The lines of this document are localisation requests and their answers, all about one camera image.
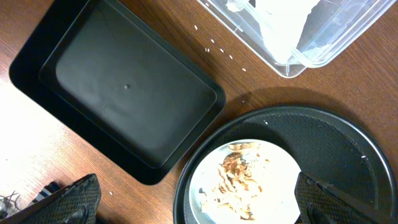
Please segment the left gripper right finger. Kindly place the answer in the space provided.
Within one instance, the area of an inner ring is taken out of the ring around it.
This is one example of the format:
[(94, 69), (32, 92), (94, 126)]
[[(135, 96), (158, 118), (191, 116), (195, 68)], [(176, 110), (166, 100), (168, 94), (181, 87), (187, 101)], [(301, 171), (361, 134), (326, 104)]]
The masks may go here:
[(294, 194), (303, 224), (397, 224), (396, 217), (303, 172), (298, 175)]

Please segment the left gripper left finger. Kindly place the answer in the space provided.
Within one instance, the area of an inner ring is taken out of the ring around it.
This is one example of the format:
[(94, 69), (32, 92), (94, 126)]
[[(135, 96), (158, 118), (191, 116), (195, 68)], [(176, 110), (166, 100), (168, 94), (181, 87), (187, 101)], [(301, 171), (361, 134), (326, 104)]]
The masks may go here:
[(101, 188), (96, 174), (88, 174), (74, 183), (48, 194), (1, 223), (66, 224), (98, 223), (96, 217)]

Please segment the white napkin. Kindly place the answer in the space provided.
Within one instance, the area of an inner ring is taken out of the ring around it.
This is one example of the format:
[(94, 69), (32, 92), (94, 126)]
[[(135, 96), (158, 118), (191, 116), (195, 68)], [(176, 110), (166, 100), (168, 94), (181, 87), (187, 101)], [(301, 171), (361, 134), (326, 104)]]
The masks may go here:
[(258, 0), (254, 11), (265, 48), (279, 64), (287, 64), (304, 25), (319, 0)]

